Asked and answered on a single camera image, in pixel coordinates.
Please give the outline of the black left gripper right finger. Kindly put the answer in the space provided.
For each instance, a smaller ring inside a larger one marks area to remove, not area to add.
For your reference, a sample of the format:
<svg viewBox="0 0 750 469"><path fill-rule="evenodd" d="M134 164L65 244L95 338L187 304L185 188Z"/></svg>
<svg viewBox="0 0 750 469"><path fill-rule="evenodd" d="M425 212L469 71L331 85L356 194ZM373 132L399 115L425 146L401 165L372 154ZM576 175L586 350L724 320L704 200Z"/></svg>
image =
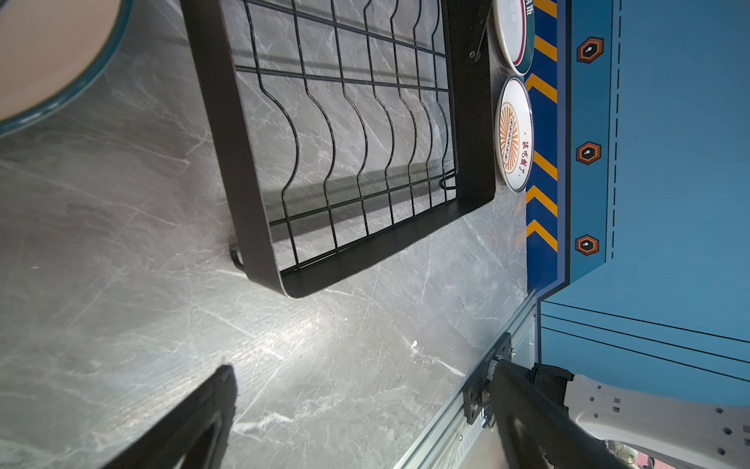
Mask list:
<svg viewBox="0 0 750 469"><path fill-rule="evenodd" d="M625 466L568 417L563 400L572 379L571 372L552 365L496 365L488 394L511 468Z"/></svg>

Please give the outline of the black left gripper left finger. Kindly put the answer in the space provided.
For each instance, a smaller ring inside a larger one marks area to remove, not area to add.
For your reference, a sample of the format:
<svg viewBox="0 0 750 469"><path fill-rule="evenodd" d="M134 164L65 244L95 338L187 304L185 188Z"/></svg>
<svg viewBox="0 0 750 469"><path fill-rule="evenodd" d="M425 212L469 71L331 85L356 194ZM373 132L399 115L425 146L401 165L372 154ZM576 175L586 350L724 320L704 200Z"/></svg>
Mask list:
<svg viewBox="0 0 750 469"><path fill-rule="evenodd" d="M238 384L221 365L107 468L219 468L236 413Z"/></svg>

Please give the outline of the orange sunburst plate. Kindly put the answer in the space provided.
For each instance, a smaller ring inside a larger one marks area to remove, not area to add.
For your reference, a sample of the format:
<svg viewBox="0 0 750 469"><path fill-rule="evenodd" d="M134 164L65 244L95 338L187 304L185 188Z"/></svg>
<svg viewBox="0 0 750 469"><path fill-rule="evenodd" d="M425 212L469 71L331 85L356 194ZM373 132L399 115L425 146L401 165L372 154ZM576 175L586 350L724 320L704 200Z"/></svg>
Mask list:
<svg viewBox="0 0 750 469"><path fill-rule="evenodd" d="M534 156L533 113L525 82L506 80L495 110L494 154L505 185L522 192L529 182Z"/></svg>

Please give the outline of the white flower outline plate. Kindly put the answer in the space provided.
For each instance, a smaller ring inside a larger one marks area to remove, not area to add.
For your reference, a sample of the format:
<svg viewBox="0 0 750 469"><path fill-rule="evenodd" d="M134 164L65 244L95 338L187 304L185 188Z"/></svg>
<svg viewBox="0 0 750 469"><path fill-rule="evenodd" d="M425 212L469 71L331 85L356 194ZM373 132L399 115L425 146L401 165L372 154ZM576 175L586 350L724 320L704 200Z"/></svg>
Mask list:
<svg viewBox="0 0 750 469"><path fill-rule="evenodd" d="M1 135L59 111L117 51L131 1L1 3Z"/></svg>

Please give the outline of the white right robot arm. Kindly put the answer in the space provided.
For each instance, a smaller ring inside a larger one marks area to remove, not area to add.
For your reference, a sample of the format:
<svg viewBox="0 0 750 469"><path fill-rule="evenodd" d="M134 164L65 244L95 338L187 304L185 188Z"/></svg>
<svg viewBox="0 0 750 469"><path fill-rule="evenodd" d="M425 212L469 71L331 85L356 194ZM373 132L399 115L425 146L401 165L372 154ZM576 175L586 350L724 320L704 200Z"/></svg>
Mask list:
<svg viewBox="0 0 750 469"><path fill-rule="evenodd" d="M749 408L708 405L618 388L537 363L531 383L597 440L674 468L747 468Z"/></svg>

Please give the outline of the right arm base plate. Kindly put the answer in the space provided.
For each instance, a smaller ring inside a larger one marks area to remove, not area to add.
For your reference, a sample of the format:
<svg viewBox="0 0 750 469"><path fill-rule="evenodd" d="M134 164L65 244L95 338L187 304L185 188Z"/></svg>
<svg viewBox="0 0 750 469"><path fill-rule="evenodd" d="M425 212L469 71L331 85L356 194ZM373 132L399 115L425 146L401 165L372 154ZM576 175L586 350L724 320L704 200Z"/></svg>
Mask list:
<svg viewBox="0 0 750 469"><path fill-rule="evenodd" d="M462 388L463 412L469 425L480 420L482 428L494 426L494 412L488 387L492 383L498 363L511 361L514 354L512 334L503 332L469 376Z"/></svg>

